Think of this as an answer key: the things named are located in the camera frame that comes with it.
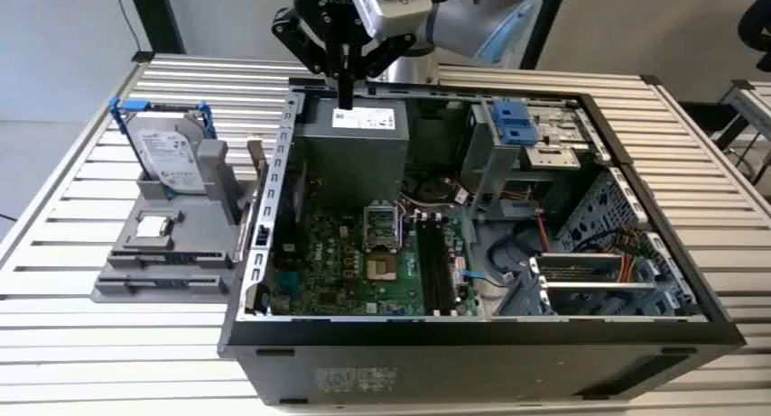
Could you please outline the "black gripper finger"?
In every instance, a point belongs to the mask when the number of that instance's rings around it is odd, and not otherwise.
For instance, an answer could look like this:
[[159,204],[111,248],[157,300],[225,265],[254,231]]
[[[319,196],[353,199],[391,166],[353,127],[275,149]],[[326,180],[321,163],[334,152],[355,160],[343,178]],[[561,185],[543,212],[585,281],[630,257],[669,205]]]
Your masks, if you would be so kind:
[[367,54],[362,42],[353,42],[345,70],[345,108],[354,107],[355,83],[375,78],[406,54],[417,42],[415,35],[397,35],[387,38]]
[[346,108],[346,68],[342,39],[334,15],[326,7],[281,8],[271,31],[309,70],[325,74],[338,91],[338,107]]

